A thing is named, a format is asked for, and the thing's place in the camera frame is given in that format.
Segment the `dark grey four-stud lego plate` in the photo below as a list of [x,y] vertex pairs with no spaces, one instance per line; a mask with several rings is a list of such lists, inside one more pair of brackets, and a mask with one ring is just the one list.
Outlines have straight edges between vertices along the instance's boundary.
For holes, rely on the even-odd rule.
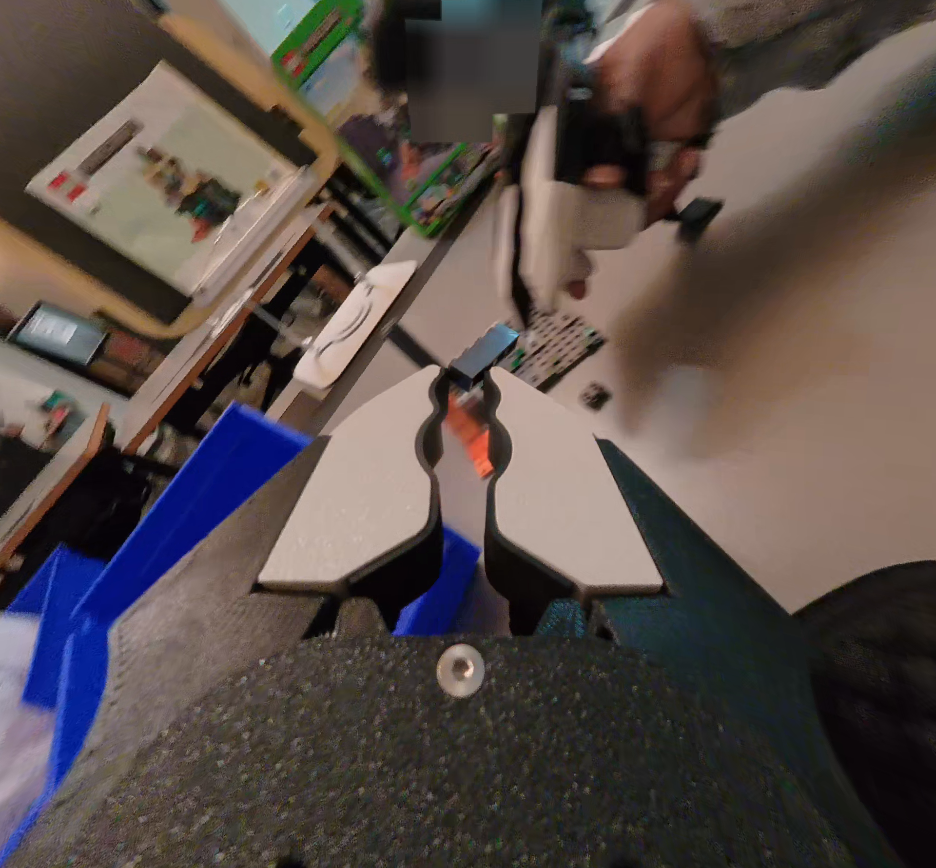
[[491,326],[448,365],[452,383],[465,392],[484,379],[485,371],[505,359],[517,346],[520,333],[506,324]]

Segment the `blue plastic storage bin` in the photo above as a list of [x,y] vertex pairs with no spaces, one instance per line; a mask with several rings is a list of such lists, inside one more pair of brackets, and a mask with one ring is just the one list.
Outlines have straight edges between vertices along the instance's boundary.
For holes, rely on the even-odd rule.
[[[64,861],[137,754],[234,675],[297,645],[326,608],[310,591],[257,581],[321,448],[231,407],[76,608],[66,648],[66,731],[51,800],[26,844]],[[376,570],[375,605],[393,630],[447,633],[479,549],[440,521]]]
[[59,546],[8,606],[15,617],[39,623],[21,694],[25,703],[55,708],[73,614],[106,566]]

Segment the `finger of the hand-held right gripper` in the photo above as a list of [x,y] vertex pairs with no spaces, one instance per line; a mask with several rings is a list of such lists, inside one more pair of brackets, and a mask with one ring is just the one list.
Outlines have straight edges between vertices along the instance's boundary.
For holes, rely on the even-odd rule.
[[541,108],[521,160],[520,274],[538,308],[587,289],[587,255],[573,235],[579,188],[555,178],[558,124],[558,108]]
[[512,327],[526,327],[524,311],[513,294],[515,236],[521,204],[517,184],[503,186],[495,204],[491,268],[493,285],[501,308]]

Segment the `black office chair seat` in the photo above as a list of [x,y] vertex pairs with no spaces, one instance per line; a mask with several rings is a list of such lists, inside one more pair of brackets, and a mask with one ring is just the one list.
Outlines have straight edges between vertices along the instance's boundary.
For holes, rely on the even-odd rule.
[[876,570],[795,613],[838,762],[906,866],[935,865],[935,563]]

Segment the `person's right hand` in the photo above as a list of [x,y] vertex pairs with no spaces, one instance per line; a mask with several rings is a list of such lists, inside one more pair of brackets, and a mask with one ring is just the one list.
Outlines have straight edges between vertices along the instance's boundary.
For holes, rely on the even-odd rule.
[[716,121],[717,75],[687,0],[652,0],[591,54],[595,96],[609,113],[639,108],[653,144],[669,145],[649,172],[645,227],[668,215],[698,175],[701,139]]

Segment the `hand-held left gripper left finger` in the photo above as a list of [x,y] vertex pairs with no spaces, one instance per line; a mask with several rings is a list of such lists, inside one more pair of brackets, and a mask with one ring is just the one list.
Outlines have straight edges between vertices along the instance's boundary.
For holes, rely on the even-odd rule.
[[349,594],[440,521],[444,370],[424,367],[315,443],[321,454],[257,581]]

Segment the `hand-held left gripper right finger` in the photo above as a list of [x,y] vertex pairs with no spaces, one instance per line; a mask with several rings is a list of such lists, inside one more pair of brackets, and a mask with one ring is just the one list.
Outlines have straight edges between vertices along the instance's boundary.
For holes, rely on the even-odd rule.
[[663,578],[587,422],[502,368],[487,372],[487,568],[517,556],[579,597],[655,595]]

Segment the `grey and orange lego build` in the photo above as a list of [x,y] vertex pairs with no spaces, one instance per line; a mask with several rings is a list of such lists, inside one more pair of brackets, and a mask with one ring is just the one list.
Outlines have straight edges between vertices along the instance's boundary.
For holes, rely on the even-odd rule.
[[[542,393],[549,391],[605,344],[604,336],[591,324],[579,316],[562,312],[535,312],[530,325],[519,333],[517,346],[493,367],[503,368]],[[476,475],[485,480],[492,475],[493,466],[488,458],[489,429],[484,410],[484,379],[469,392],[460,389],[449,377],[448,380],[447,427],[462,443]]]

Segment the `lego set box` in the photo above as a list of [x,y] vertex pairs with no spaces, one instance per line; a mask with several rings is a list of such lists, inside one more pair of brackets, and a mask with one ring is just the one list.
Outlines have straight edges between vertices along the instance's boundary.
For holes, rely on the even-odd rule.
[[412,137],[404,93],[369,74],[371,0],[318,0],[272,55],[285,84],[336,138],[344,162],[405,225],[436,236],[491,177],[499,138],[443,144]]

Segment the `wooden office desk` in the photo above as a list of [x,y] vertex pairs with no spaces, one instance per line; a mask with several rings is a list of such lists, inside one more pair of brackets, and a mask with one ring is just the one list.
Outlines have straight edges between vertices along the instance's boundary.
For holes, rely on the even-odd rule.
[[114,443],[135,453],[166,418],[170,409],[228,346],[253,307],[275,290],[279,279],[318,232],[327,230],[333,202],[304,208],[249,266],[208,317],[170,350],[165,360],[137,389],[115,427]]

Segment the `white stand base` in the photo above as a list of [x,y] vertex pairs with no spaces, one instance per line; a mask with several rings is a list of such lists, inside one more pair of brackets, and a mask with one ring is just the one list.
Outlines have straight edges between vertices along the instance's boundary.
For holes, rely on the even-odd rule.
[[[206,26],[174,14],[164,16],[158,24],[241,95],[262,107],[280,105],[291,114],[298,113],[298,102],[287,101],[287,90],[275,79],[268,66],[251,61],[247,55],[212,34]],[[249,266],[289,222],[251,257],[244,269],[236,272],[233,281],[224,287],[214,303],[204,308],[191,305],[175,323],[161,324],[109,285],[93,278],[90,272],[80,270],[56,255],[49,245],[2,220],[2,290],[9,292],[9,296],[3,299],[10,303],[13,297],[24,297],[28,292],[50,291],[64,296],[69,303],[75,303],[81,309],[104,311],[136,335],[178,340],[201,324],[210,311],[234,290],[236,282],[245,276]],[[383,262],[359,277],[338,310],[337,322],[327,324],[323,335],[300,344],[304,353],[293,376],[299,390],[322,399],[337,388],[339,378],[367,338],[379,329],[393,326],[391,306],[414,277],[416,266],[414,260]]]

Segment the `lego instruction booklet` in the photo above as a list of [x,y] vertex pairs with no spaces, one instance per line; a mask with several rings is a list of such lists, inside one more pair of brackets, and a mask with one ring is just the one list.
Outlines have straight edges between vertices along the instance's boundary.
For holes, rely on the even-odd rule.
[[311,177],[161,61],[25,192],[203,304]]

